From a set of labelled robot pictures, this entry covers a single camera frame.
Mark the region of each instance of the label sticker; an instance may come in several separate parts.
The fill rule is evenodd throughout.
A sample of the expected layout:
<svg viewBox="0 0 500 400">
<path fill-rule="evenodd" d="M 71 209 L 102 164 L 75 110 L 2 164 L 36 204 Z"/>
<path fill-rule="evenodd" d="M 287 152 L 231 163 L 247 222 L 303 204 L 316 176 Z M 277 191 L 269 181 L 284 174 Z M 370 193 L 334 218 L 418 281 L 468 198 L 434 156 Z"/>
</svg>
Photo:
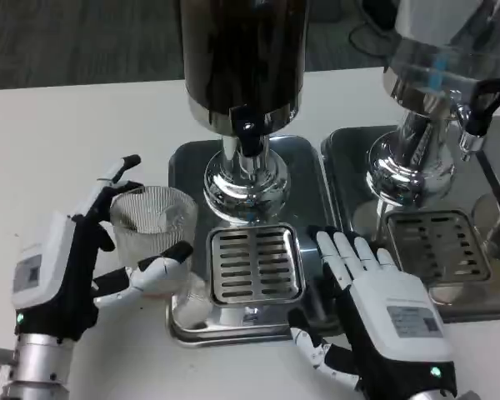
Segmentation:
<svg viewBox="0 0 500 400">
<path fill-rule="evenodd" d="M 387 311 L 400 338 L 442 338 L 437 320 L 429 308 L 389 306 Z"/>
</svg>

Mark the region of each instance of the metal grate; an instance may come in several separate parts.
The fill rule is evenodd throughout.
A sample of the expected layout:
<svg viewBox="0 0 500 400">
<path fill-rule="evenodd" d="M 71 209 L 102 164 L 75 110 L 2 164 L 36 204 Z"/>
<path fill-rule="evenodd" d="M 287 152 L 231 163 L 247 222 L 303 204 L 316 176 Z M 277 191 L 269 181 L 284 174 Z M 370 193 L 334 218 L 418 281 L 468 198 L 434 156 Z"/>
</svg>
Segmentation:
<svg viewBox="0 0 500 400">
<path fill-rule="evenodd" d="M 490 277 L 473 226 L 461 211 L 393 212 L 387 216 L 387 229 L 402 270 L 426 283 Z"/>
<path fill-rule="evenodd" d="M 285 303 L 302 294 L 298 251 L 289 226 L 218 229 L 209 241 L 216 304 Z"/>
</svg>

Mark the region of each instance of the table surface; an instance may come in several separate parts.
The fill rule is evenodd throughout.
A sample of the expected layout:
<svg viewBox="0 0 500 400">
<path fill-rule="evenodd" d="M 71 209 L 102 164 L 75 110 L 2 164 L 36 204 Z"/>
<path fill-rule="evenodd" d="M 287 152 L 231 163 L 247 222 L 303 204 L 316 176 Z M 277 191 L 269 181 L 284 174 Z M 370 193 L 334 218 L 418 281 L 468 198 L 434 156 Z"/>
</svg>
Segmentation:
<svg viewBox="0 0 500 400">
<path fill-rule="evenodd" d="M 403 110 L 381 77 L 381 68 L 306 74 L 302 111 L 282 133 L 319 149 L 337 128 L 397 123 Z M 128 178 L 165 185 L 178 146 L 212 138 L 192 119 L 183 81 L 0 91 L 0 347 L 14 343 L 18 250 L 43 234 L 53 209 L 73 209 L 99 173 L 132 153 L 143 162 Z M 103 254 L 97 273 L 117 267 L 116 253 Z M 460 392 L 500 399 L 500 321 L 447 325 L 447 335 Z M 147 299 L 102 315 L 85 333 L 69 389 L 72 400 L 360 398 L 319 377 L 290 342 L 179 347 L 164 305 Z"/>
</svg>

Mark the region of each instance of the floor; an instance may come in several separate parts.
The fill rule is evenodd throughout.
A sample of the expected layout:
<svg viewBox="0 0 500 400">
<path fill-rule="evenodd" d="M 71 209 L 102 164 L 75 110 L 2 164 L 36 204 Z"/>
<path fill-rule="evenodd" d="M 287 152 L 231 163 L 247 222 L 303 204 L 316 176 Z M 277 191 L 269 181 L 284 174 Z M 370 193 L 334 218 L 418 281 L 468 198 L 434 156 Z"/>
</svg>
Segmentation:
<svg viewBox="0 0 500 400">
<path fill-rule="evenodd" d="M 348 34 L 357 0 L 314 0 L 308 71 L 383 65 Z M 183 78 L 173 0 L 0 0 L 0 89 Z M 362 51 L 381 50 L 363 25 Z"/>
</svg>

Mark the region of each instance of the white finger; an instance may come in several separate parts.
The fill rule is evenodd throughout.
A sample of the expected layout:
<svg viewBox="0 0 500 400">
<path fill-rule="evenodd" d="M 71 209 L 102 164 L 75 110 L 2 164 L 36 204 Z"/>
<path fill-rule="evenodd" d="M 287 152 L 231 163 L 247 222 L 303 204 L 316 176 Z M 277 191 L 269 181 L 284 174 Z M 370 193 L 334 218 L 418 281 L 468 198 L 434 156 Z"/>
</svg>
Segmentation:
<svg viewBox="0 0 500 400">
<path fill-rule="evenodd" d="M 322 255 L 322 258 L 325 258 L 327 256 L 339 257 L 339 253 L 337 251 L 337 248 L 333 244 L 333 241 L 330 238 L 330 235 L 328 235 L 324 231 L 318 231 L 315 238 L 317 240 L 318 248 L 320 249 L 320 253 Z"/>
<path fill-rule="evenodd" d="M 347 266 L 344 265 L 341 256 L 339 256 L 330 235 L 324 231 L 320 231 L 317 232 L 316 239 L 322 254 L 322 265 L 327 264 L 332 271 L 335 280 L 339 284 L 339 287 L 342 290 L 346 289 L 348 285 L 352 283 L 352 279 L 350 278 Z"/>
<path fill-rule="evenodd" d="M 374 257 L 374 253 L 365 239 L 356 237 L 353 241 L 353 245 L 356 247 L 359 260 L 361 260 L 361 263 L 367 271 L 377 271 L 380 269 L 380 264 Z"/>
<path fill-rule="evenodd" d="M 352 278 L 355 279 L 359 277 L 359 275 L 364 272 L 363 265 L 361 261 L 359 261 L 358 255 L 353 251 L 347 237 L 344 236 L 342 232 L 335 232 L 333 241 L 335 242 L 335 246 L 337 246 L 337 250 L 342 260 L 347 264 L 348 271 L 350 271 Z"/>
<path fill-rule="evenodd" d="M 391 253 L 385 248 L 379 248 L 377 250 L 377 259 L 380 262 L 380 266 L 385 271 L 398 271 L 397 264 L 394 263 Z"/>
</svg>

